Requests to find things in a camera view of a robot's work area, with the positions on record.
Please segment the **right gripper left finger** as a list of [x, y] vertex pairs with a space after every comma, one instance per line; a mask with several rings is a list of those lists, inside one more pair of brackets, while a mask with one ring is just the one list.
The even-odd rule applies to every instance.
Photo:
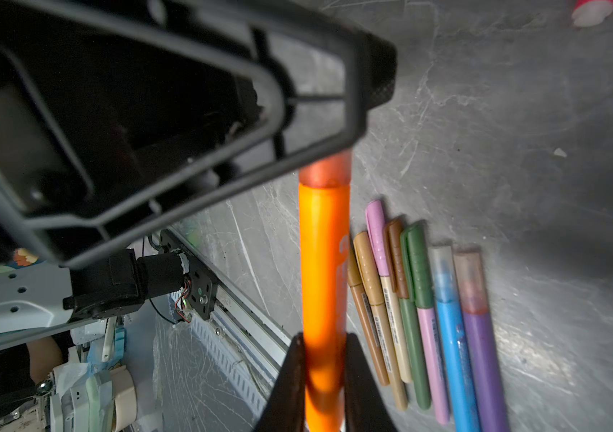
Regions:
[[272, 393], [254, 432], [291, 431], [305, 429], [307, 362], [303, 334], [292, 338]]

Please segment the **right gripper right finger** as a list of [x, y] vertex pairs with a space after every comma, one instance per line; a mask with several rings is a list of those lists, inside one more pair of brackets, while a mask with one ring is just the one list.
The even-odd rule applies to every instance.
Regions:
[[348, 432], [396, 432], [357, 336], [348, 333], [344, 357], [344, 415]]

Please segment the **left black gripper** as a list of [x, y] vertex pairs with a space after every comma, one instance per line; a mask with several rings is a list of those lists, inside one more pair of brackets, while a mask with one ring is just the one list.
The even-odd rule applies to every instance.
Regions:
[[290, 1], [0, 1], [0, 263], [88, 266], [346, 152], [397, 68]]

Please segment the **purple highlighter pen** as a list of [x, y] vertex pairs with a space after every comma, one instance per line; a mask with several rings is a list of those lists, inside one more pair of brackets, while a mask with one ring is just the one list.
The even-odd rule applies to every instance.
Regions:
[[453, 260], [470, 349], [481, 429], [509, 432], [511, 428], [481, 254], [460, 252], [453, 256]]

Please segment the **orange highlighter pen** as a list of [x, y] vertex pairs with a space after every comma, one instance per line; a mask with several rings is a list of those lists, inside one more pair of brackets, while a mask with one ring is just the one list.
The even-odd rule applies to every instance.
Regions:
[[338, 431], [344, 423], [344, 344], [350, 188], [299, 187], [306, 423]]

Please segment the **orange pen cap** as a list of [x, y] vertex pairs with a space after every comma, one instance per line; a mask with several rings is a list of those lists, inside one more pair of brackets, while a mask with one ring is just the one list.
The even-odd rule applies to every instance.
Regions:
[[315, 189], [348, 186], [352, 179], [353, 156], [350, 150], [323, 158], [299, 170], [299, 183]]

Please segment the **red pen cap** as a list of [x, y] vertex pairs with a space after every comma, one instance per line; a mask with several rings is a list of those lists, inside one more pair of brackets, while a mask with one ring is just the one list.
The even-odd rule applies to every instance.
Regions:
[[613, 13], [613, 0], [578, 0], [571, 14], [576, 27], [600, 25]]

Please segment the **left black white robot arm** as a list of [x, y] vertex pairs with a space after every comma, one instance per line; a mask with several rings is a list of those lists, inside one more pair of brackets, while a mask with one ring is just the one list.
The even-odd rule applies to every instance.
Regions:
[[0, 1], [0, 350], [181, 288], [131, 244], [346, 153], [397, 68], [289, 1]]

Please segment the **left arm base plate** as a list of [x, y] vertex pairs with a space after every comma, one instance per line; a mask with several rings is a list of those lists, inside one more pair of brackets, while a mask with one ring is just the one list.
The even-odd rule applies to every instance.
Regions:
[[205, 264], [191, 243], [173, 229], [160, 232], [160, 246], [182, 261], [182, 286], [171, 294], [173, 311], [177, 318], [190, 322], [194, 312], [200, 320], [208, 321], [215, 309], [219, 279]]

